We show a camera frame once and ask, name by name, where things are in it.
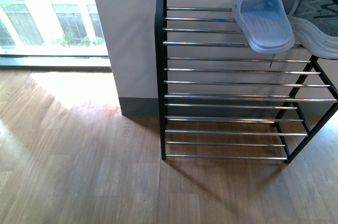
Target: sunlight on floor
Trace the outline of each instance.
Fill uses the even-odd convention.
[[[92,107],[119,106],[112,73],[37,72],[31,77],[68,109],[74,103],[93,102]]]

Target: plastic slipper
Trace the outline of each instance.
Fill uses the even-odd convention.
[[[295,44],[281,0],[232,0],[232,11],[254,51],[276,54]]]

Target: black metal frame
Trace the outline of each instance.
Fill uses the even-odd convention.
[[[318,64],[318,58],[311,56],[309,60],[275,60],[276,62],[298,62],[306,63],[306,66],[302,72],[294,72],[300,74],[295,84],[275,84],[275,83],[232,83],[232,82],[194,82],[194,81],[170,81],[168,80],[168,71],[177,71],[177,69],[169,69],[168,60],[200,60],[200,58],[177,58],[168,57],[167,47],[170,45],[174,46],[216,46],[216,47],[243,47],[248,48],[248,43],[205,43],[205,42],[169,42],[167,40],[168,32],[186,32],[186,33],[242,33],[241,30],[185,30],[185,29],[168,29],[168,21],[204,21],[204,22],[234,22],[233,18],[229,19],[209,19],[209,18],[171,18],[167,17],[167,11],[214,11],[214,12],[230,12],[229,8],[187,8],[187,7],[167,7],[167,0],[156,0],[155,10],[155,48],[156,48],[156,67],[157,67],[157,88],[158,88],[158,108],[159,108],[159,127],[161,137],[161,155],[162,159],[165,160],[168,156],[179,156],[179,157],[203,157],[203,158],[247,158],[247,159],[264,159],[264,160],[284,160],[286,163],[290,163],[297,154],[306,146],[306,144],[316,135],[316,133],[325,125],[325,123],[334,115],[338,110],[338,90],[333,85],[332,81],[328,78],[326,73]],[[293,49],[303,48],[301,45],[295,45]],[[218,61],[219,59],[207,59],[209,61]],[[269,60],[250,60],[250,59],[223,59],[219,61],[252,61],[252,62],[269,62]],[[202,71],[202,72],[247,72],[247,73],[288,73],[283,71],[231,71],[231,70],[201,70],[201,69],[186,69],[181,71]],[[323,82],[323,85],[309,85],[304,84],[308,75],[317,74]],[[190,94],[190,93],[168,93],[169,84],[196,84],[196,85],[270,85],[270,86],[288,86],[293,87],[288,96],[251,96],[251,95],[220,95],[220,94]],[[297,98],[296,95],[301,87],[323,87],[327,88],[333,99],[304,99]],[[284,101],[284,104],[279,107],[272,107],[279,109],[277,116],[274,119],[255,119],[255,118],[220,118],[220,117],[186,117],[186,116],[169,116],[168,107],[180,106],[180,104],[169,104],[168,99],[179,98],[179,99],[197,99],[197,100],[249,100],[249,101]],[[313,102],[330,102],[332,106],[325,113],[325,115],[319,120],[319,122],[311,128],[299,103],[302,101],[313,101]],[[233,105],[226,105],[229,108],[234,108]],[[267,108],[261,106],[246,106],[246,108]],[[287,109],[295,109],[299,119],[284,119],[284,114]],[[172,120],[179,121],[197,121],[197,122],[232,122],[232,123],[271,123],[272,127],[275,127],[277,133],[255,133],[255,132],[226,132],[226,131],[204,131],[204,130],[175,130],[166,129],[167,123]],[[301,122],[306,133],[305,134],[294,134],[294,133],[283,133],[280,122]],[[202,134],[242,134],[242,135],[270,135],[278,136],[282,144],[236,144],[236,143],[207,143],[207,142],[166,142],[166,133],[202,133]],[[286,136],[300,136],[304,135],[303,140],[298,146],[290,152],[285,139]],[[166,144],[181,144],[181,145],[213,145],[213,146],[268,146],[268,147],[283,147],[286,157],[241,157],[241,156],[198,156],[198,155],[181,155],[181,154],[167,154]]]

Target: sneaker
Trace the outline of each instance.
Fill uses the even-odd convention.
[[[313,55],[338,59],[338,0],[282,0],[295,36]]]

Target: shoe rack shelf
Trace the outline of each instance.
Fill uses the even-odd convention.
[[[279,70],[269,67],[269,58],[228,55],[232,48],[247,49],[250,46],[246,42],[213,42],[210,37],[243,35],[239,29],[225,30],[226,26],[236,22],[234,18],[191,16],[194,13],[211,15],[215,12],[231,14],[231,9],[167,7],[167,0],[156,0],[155,47],[162,159],[248,158],[290,163],[338,110],[338,91],[318,64],[318,58],[313,55],[305,60],[276,59],[273,65]],[[210,24],[211,27],[199,28],[201,23]],[[182,40],[196,36],[198,41]],[[215,48],[224,50],[222,57],[219,54],[213,57]],[[210,52],[193,56],[196,49],[210,49]],[[218,67],[210,69],[210,65],[215,64]],[[295,64],[301,67],[300,71],[289,69],[294,68]],[[223,80],[209,80],[206,74],[221,75]],[[292,76],[293,82],[269,82],[270,78],[289,76]],[[314,77],[317,78],[316,83],[307,83]],[[258,95],[258,89],[264,88],[268,88],[268,94]],[[332,97],[299,97],[298,92],[303,88],[308,92],[324,89]],[[279,94],[280,89],[287,91],[287,94]],[[326,103],[328,109],[312,126],[302,104],[315,107],[319,103]],[[274,115],[265,117],[265,111]],[[291,132],[296,123],[301,124],[304,130]],[[249,150],[242,154],[242,147]],[[258,148],[263,149],[263,155],[256,156]]]

